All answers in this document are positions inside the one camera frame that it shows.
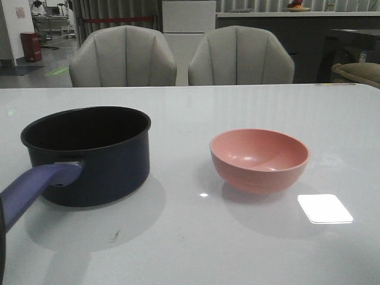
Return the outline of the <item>dark blue saucepan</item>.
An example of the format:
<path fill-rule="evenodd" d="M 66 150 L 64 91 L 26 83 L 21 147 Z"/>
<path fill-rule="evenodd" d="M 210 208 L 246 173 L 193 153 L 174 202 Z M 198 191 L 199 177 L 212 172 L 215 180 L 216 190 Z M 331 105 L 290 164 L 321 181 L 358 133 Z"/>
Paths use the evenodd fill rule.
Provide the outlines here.
<path fill-rule="evenodd" d="M 150 172 L 142 111 L 119 106 L 66 110 L 21 132 L 31 168 L 1 192 L 1 222 L 9 231 L 38 197 L 69 207 L 116 201 L 138 189 Z"/>

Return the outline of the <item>left beige upholstered chair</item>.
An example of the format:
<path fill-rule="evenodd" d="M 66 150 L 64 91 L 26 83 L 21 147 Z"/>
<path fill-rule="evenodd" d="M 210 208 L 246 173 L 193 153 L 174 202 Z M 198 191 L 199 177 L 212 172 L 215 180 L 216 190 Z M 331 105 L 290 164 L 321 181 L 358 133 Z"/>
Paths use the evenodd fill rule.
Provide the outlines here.
<path fill-rule="evenodd" d="M 97 30 L 69 64 L 73 87 L 175 86 L 177 67 L 164 35 L 149 28 Z"/>

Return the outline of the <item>red trash bin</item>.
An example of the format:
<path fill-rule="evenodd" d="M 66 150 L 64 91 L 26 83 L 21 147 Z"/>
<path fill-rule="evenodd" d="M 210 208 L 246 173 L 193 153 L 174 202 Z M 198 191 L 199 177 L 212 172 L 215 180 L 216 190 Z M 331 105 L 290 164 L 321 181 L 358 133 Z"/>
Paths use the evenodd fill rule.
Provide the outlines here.
<path fill-rule="evenodd" d="M 26 62 L 38 62 L 42 60 L 39 35 L 35 32 L 25 32 L 20 34 L 23 46 L 24 59 Z"/>

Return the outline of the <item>beige cushion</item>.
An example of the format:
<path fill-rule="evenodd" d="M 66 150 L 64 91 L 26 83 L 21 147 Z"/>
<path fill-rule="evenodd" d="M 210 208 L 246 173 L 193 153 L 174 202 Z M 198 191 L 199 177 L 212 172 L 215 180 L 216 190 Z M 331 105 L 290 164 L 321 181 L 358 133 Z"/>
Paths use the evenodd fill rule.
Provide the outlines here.
<path fill-rule="evenodd" d="M 358 83 L 379 88 L 379 64 L 357 62 L 335 64 L 331 67 L 334 83 Z"/>

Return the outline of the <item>fruit plate on counter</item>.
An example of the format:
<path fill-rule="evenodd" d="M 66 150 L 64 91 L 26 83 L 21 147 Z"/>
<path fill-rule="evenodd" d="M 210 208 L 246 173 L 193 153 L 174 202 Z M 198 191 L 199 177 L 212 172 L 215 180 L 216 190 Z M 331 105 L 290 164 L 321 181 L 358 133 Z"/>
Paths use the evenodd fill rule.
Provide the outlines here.
<path fill-rule="evenodd" d="M 288 12 L 307 12 L 310 8 L 303 6 L 303 0 L 293 0 L 287 5 L 286 10 Z"/>

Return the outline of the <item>red barrier belt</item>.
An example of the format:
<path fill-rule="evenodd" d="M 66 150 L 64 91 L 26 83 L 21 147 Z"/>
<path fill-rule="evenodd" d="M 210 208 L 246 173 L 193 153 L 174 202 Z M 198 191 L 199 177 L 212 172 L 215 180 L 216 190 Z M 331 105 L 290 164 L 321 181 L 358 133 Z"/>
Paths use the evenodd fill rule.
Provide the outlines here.
<path fill-rule="evenodd" d="M 153 22 L 155 16 L 145 17 L 127 17 L 127 18 L 83 18 L 84 23 L 100 24 L 100 23 L 129 23 L 129 22 Z"/>

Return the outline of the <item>right beige upholstered chair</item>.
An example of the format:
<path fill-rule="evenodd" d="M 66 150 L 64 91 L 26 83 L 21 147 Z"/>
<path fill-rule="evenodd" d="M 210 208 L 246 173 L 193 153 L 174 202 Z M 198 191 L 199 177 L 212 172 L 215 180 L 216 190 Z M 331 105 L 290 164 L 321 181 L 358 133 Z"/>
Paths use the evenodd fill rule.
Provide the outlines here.
<path fill-rule="evenodd" d="M 188 65 L 188 84 L 291 84 L 294 74 L 293 59 L 272 32 L 228 26 L 200 38 Z"/>

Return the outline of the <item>pink bowl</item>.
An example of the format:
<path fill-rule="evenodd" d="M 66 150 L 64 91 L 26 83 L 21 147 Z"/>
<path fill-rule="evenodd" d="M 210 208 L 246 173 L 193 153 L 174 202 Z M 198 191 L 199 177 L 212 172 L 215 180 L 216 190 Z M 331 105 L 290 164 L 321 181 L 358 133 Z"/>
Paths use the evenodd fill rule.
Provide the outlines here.
<path fill-rule="evenodd" d="M 219 176 L 230 186 L 255 194 L 291 187 L 301 176 L 310 153 L 299 140 L 265 129 L 234 129 L 210 142 Z"/>

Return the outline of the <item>grey kitchen counter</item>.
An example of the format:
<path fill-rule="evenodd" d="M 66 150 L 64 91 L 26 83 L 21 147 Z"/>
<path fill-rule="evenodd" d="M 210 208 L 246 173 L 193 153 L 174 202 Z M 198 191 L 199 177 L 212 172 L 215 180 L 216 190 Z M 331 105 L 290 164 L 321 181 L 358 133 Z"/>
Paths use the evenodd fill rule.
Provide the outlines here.
<path fill-rule="evenodd" d="M 295 83 L 314 83 L 331 29 L 379 29 L 379 12 L 218 12 L 216 27 L 269 30 L 293 58 Z"/>

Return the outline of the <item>beige upholstered chair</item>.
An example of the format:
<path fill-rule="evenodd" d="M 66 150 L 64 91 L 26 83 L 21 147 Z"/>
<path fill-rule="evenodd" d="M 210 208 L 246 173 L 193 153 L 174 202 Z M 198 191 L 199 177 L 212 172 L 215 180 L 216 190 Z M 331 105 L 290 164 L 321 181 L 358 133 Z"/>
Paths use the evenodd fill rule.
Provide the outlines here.
<path fill-rule="evenodd" d="M 73 87 L 175 86 L 177 67 L 164 35 L 149 28 L 97 30 L 69 64 Z"/>
<path fill-rule="evenodd" d="M 200 38 L 188 65 L 188 84 L 291 84 L 294 74 L 293 59 L 272 32 L 228 26 Z"/>

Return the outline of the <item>dark side table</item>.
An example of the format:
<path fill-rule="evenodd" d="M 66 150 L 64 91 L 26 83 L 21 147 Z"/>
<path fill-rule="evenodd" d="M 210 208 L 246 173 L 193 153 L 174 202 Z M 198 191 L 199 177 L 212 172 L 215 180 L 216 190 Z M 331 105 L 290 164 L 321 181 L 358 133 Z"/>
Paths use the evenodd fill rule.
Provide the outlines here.
<path fill-rule="evenodd" d="M 379 63 L 378 29 L 331 29 L 324 40 L 317 83 L 330 83 L 337 78 L 331 67 L 356 62 Z"/>

